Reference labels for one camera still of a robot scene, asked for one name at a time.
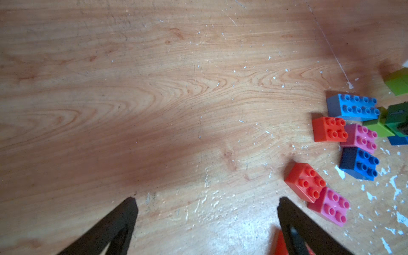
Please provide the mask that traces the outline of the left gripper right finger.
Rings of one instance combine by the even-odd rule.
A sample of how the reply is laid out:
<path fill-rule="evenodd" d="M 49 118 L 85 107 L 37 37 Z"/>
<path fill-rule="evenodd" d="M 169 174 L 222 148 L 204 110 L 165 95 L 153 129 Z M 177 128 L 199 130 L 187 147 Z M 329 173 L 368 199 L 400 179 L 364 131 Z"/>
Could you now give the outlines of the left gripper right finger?
<path fill-rule="evenodd" d="M 279 199 L 277 213 L 290 255 L 308 255 L 309 248 L 316 255 L 351 254 L 351 251 L 326 233 L 289 198 Z"/>

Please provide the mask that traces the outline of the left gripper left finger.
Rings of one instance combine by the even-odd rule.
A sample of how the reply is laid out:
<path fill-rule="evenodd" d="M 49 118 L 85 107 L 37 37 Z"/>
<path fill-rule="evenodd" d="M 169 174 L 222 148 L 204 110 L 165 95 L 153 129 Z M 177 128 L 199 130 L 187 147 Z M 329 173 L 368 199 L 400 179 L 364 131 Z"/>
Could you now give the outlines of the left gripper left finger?
<path fill-rule="evenodd" d="M 61 255 L 126 255 L 138 216 L 134 197 L 128 197 L 102 218 L 83 236 L 59 254 Z"/>

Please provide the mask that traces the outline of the dark blue lego brick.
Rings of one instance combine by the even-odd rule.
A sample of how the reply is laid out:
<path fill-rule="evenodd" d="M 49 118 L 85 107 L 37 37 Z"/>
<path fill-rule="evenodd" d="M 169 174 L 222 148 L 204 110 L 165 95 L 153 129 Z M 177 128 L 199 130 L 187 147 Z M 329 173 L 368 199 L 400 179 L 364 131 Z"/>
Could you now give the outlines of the dark blue lego brick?
<path fill-rule="evenodd" d="M 380 161 L 358 147 L 343 148 L 339 168 L 359 180 L 374 181 L 378 176 L 376 167 Z"/>
<path fill-rule="evenodd" d="M 388 137 L 387 139 L 392 146 L 408 145 L 408 137 L 393 136 L 393 137 Z"/>

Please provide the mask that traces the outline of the lime lego brick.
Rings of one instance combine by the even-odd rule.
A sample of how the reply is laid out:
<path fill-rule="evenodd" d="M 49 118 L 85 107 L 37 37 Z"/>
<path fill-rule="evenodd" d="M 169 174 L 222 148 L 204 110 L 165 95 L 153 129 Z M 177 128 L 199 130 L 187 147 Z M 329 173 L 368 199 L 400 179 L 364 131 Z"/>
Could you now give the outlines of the lime lego brick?
<path fill-rule="evenodd" d="M 390 73 L 384 83 L 395 96 L 406 95 L 408 93 L 408 68 Z"/>
<path fill-rule="evenodd" d="M 380 112 L 378 119 L 364 121 L 363 126 L 366 126 L 371 131 L 375 131 L 379 138 L 394 137 L 395 133 L 385 125 L 388 110 L 384 107 L 378 107 L 377 109 Z"/>

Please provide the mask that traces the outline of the light blue long lego brick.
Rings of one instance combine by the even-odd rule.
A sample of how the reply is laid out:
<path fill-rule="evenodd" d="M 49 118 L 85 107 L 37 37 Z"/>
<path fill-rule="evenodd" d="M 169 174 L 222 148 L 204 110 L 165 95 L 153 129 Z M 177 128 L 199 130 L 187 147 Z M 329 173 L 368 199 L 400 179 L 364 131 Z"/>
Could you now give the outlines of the light blue long lego brick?
<path fill-rule="evenodd" d="M 377 99 L 371 97 L 337 94 L 327 99 L 328 116 L 347 121 L 371 121 L 379 118 Z"/>

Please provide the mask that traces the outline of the dark green lego brick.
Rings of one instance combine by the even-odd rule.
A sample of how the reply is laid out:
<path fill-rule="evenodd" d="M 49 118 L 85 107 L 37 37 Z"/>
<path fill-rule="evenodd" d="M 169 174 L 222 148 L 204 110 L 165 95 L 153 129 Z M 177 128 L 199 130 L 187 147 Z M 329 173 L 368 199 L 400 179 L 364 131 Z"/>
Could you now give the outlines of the dark green lego brick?
<path fill-rule="evenodd" d="M 386 126 L 399 137 L 408 136 L 408 102 L 388 107 Z"/>

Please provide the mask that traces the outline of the lime lego brick top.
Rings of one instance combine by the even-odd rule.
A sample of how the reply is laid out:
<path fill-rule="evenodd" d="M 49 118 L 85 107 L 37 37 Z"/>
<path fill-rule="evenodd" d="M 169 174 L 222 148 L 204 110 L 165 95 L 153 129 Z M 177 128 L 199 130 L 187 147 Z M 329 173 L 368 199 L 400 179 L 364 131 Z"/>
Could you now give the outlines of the lime lego brick top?
<path fill-rule="evenodd" d="M 390 73 L 384 83 L 395 96 L 406 95 L 408 93 L 408 68 Z"/>

